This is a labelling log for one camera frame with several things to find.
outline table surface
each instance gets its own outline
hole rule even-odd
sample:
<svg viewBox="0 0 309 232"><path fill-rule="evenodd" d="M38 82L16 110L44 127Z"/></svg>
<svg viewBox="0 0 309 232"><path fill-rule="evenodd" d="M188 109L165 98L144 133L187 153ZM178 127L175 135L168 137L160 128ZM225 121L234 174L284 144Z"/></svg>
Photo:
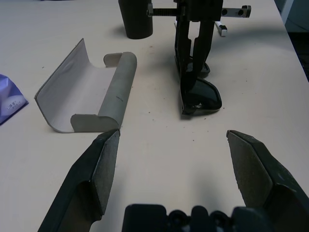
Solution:
<svg viewBox="0 0 309 232"><path fill-rule="evenodd" d="M244 205L225 133L264 142L309 195L309 85L273 0L225 0L253 8L249 19L223 18L228 36L214 33L207 78L222 109L180 116L174 61L174 18L154 18L154 34L125 36L116 0L0 3L0 73L30 104L0 127L0 230L36 231L68 170L96 133L61 134L45 122L34 95L81 38L90 61L107 53L138 58L121 127L106 215L92 232L121 231L125 207L158 203L170 212L194 205L230 214ZM154 6L174 6L172 0ZM198 24L190 28L197 35Z"/></svg>

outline purple package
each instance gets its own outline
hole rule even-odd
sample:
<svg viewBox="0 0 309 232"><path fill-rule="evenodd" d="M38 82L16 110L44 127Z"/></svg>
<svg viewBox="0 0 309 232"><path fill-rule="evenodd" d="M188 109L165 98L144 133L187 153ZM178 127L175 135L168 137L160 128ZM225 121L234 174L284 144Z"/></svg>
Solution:
<svg viewBox="0 0 309 232"><path fill-rule="evenodd" d="M0 125L28 104L16 85L0 74Z"/></svg>

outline curved cardboard piece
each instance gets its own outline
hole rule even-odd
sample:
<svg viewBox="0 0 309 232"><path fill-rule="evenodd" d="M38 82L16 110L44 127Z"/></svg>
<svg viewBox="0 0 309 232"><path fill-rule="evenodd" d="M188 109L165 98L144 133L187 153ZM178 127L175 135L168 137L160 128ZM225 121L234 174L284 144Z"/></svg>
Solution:
<svg viewBox="0 0 309 232"><path fill-rule="evenodd" d="M94 67L82 39L43 84L35 100L54 130L106 132L119 129L137 66L131 52L107 54Z"/></svg>

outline black cylinder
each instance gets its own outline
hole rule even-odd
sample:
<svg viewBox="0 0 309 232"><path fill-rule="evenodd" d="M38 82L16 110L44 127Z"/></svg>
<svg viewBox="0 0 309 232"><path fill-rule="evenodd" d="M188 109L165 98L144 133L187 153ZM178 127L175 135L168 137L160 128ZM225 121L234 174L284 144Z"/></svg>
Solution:
<svg viewBox="0 0 309 232"><path fill-rule="evenodd" d="M118 0L126 35L130 39L143 39L153 33L153 19L147 9L151 0Z"/></svg>

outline plastic bag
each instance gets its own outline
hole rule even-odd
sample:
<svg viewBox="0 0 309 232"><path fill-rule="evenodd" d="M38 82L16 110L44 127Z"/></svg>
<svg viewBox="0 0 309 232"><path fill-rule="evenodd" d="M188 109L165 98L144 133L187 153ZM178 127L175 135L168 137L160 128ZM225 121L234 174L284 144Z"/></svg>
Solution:
<svg viewBox="0 0 309 232"><path fill-rule="evenodd" d="M0 74L0 125L26 106L28 101L7 77Z"/></svg>

